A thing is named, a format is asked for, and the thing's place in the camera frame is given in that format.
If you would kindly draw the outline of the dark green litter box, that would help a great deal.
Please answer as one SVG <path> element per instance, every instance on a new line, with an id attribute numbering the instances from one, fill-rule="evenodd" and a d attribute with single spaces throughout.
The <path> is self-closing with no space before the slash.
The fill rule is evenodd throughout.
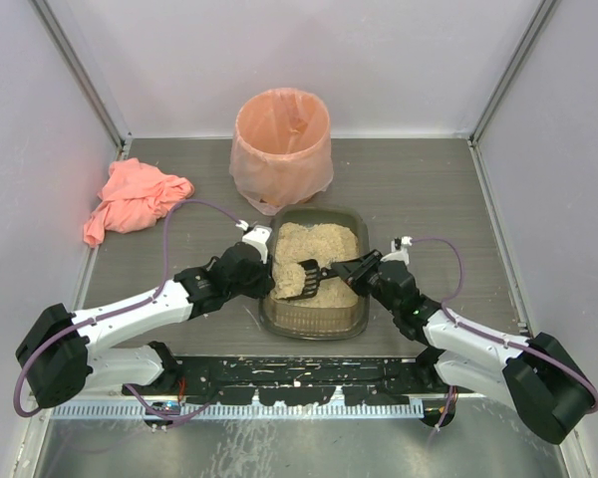
<path id="1" fill-rule="evenodd" d="M 370 251 L 361 216 L 343 206 L 295 205 L 271 221 L 273 291 L 259 304 L 260 322 L 279 336 L 343 340 L 368 323 L 369 301 L 330 270 Z"/>

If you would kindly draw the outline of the black slotted litter scoop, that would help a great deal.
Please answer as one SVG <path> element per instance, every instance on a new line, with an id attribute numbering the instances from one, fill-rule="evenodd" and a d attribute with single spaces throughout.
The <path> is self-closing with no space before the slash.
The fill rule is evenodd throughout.
<path id="1" fill-rule="evenodd" d="M 336 277 L 336 274 L 333 273 L 330 268 L 321 267 L 316 259 L 300 261 L 298 262 L 298 265 L 304 271 L 301 291 L 295 294 L 280 293 L 280 300 L 297 301 L 312 299 L 318 294 L 320 284 L 323 281 Z"/>

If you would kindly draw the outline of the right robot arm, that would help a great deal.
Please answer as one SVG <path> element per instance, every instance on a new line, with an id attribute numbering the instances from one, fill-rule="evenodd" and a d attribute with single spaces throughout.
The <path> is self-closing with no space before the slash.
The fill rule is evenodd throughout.
<path id="1" fill-rule="evenodd" d="M 424 295 L 406 260 L 395 253 L 384 258 L 373 251 L 330 268 L 357 295 L 389 311 L 404 337 L 425 346 L 417 358 L 423 380 L 466 388 L 506 405 L 552 444 L 598 411 L 598 391 L 549 334 L 514 336 L 458 315 Z"/>

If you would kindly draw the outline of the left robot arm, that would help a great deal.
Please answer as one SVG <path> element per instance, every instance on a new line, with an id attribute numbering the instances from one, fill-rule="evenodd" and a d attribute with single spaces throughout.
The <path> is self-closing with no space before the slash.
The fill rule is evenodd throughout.
<path id="1" fill-rule="evenodd" d="M 166 347 L 123 350 L 121 343 L 160 327 L 220 310 L 230 300 L 265 297 L 273 288 L 268 247 L 242 239 L 201 267 L 184 269 L 156 289 L 98 308 L 46 308 L 15 352 L 21 367 L 14 407 L 23 416 L 21 386 L 28 384 L 43 410 L 85 389 L 107 385 L 169 386 L 176 360 Z"/>

